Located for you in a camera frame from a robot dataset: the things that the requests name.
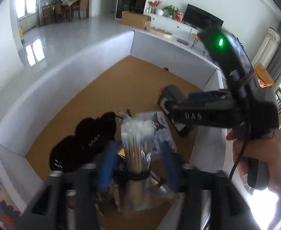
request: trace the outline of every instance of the stool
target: stool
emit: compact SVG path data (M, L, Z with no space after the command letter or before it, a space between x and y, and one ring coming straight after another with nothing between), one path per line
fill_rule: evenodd
M194 34L194 33L191 34L191 36L195 38L195 40L192 44L192 47L191 47L191 48L193 48L196 45L196 43L200 40L200 38L197 34ZM204 55L205 52L206 52L206 47L203 45L203 55Z

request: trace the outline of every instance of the white cabinet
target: white cabinet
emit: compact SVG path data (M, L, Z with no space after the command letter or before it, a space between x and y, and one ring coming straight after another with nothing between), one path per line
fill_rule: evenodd
M155 14L150 14L150 16L151 16L151 26L162 28L162 29L165 28L167 18Z
M191 27L174 20L167 20L165 30L184 38L188 38L191 33Z
M175 37L185 38L189 40L194 40L191 34L198 34L199 31L193 27L184 25L181 22L177 22L172 18L165 16L158 16L153 13L144 13L146 16L151 17L151 26L158 27L163 30L169 31L175 35Z

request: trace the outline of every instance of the white vase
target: white vase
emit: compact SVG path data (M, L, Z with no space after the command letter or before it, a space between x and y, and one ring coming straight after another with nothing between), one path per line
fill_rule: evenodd
M155 13L156 13L158 16L162 16L162 15L164 14L164 11L158 8L158 9L155 11Z

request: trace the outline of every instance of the cardboard box on floor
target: cardboard box on floor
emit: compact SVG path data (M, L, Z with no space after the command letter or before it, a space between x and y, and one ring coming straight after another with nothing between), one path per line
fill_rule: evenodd
M146 27L150 27L151 17L142 14L132 13L129 11L123 11L121 24L145 29Z

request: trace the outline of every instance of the window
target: window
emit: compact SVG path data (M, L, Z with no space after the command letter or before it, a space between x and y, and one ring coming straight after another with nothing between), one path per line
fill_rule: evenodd
M36 12L36 0L16 0L15 3L18 18Z
M28 13L36 11L36 0L26 0L26 10Z
M17 17L25 16L25 0L16 0Z

